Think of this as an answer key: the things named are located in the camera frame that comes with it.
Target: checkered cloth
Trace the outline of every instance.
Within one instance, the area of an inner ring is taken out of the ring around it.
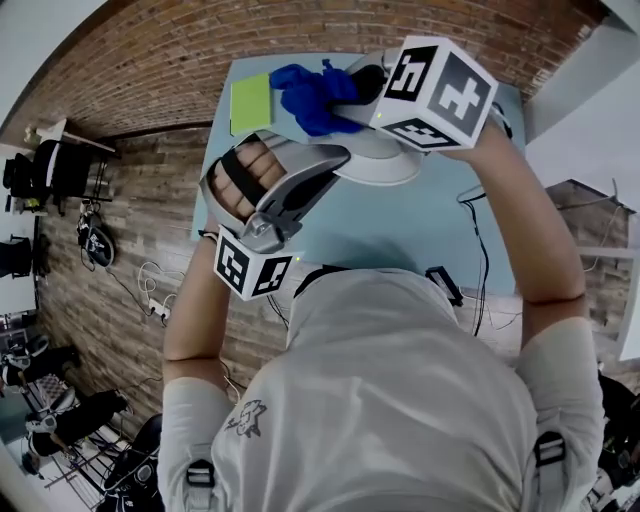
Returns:
[[[64,393],[64,386],[55,375],[47,375],[36,381],[36,388],[40,393],[40,400],[44,407],[49,407],[53,401]]]

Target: bracelet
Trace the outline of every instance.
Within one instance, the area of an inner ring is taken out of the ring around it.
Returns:
[[[214,244],[218,243],[218,233],[214,233],[213,231],[205,231],[204,229],[199,229],[198,234],[200,238],[208,238],[209,240],[213,240]]]

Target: black buckle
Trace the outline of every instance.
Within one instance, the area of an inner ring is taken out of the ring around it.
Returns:
[[[536,441],[534,453],[538,468],[563,461],[566,456],[564,438],[557,432],[545,432]]]
[[[195,461],[187,469],[187,483],[192,487],[208,487],[213,489],[215,479],[213,478],[213,464],[200,459]]]

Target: power strip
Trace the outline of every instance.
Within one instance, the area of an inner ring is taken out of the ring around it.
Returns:
[[[154,299],[149,299],[149,308],[154,309],[154,313],[160,317],[164,314],[164,319],[168,320],[171,315],[171,310],[169,306],[162,307],[162,304]]]

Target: blue cloth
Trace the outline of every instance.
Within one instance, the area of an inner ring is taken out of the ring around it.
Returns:
[[[334,69],[329,59],[322,61],[322,74],[313,73],[299,64],[289,64],[273,71],[269,84],[282,89],[282,106],[293,114],[300,127],[311,137],[335,132],[355,133],[362,128],[358,123],[329,112],[327,105],[334,100],[358,99],[351,76],[342,69]]]

